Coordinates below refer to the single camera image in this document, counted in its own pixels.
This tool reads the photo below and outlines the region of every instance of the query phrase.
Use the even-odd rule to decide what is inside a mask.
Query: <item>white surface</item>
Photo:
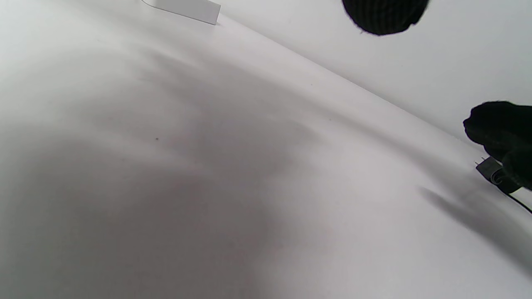
[[[0,298],[530,297],[475,149],[224,16],[0,3]]]
[[[216,25],[220,4],[209,0],[143,0],[146,4],[168,12]]]
[[[421,21],[360,34],[341,0],[215,0],[222,13],[466,140],[472,107],[532,105],[532,2],[431,0]]]

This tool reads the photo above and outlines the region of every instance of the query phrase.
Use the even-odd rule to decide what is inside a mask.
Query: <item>black wire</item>
[[[517,200],[517,198],[511,196],[510,194],[507,194],[507,196],[511,199],[513,199],[513,201],[515,201],[516,203],[518,203],[520,206],[524,207],[525,210],[527,210],[530,214],[532,214],[532,210],[527,207],[527,205],[523,204],[522,202],[520,202],[519,200]]]

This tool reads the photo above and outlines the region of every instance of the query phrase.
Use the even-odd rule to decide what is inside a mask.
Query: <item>white backdrop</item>
[[[235,20],[461,139],[482,102],[532,104],[532,2],[432,0],[399,35],[360,34],[341,0],[215,0]]]

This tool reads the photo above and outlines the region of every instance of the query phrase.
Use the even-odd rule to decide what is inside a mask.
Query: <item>black glove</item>
[[[503,164],[508,177],[532,190],[532,106],[487,102],[471,110],[465,133]]]
[[[362,30],[375,35],[403,32],[416,24],[429,0],[343,0],[344,8]]]

